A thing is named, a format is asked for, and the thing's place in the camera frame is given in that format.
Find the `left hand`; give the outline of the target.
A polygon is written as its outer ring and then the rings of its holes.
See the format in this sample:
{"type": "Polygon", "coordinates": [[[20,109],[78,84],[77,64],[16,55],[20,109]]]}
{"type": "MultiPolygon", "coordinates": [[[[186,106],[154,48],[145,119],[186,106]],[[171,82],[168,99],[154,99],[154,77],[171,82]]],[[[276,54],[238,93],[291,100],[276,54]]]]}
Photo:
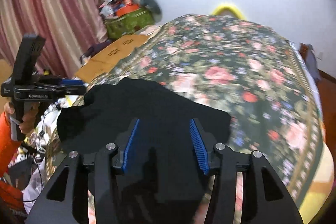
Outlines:
{"type": "MultiPolygon", "coordinates": [[[[35,128],[36,115],[38,113],[39,103],[34,102],[31,105],[31,109],[25,113],[22,118],[22,123],[19,125],[21,133],[23,135],[30,134],[35,128]]],[[[11,102],[6,102],[4,106],[4,113],[6,117],[6,123],[10,126],[10,116],[15,113],[14,105],[11,102]]]]}

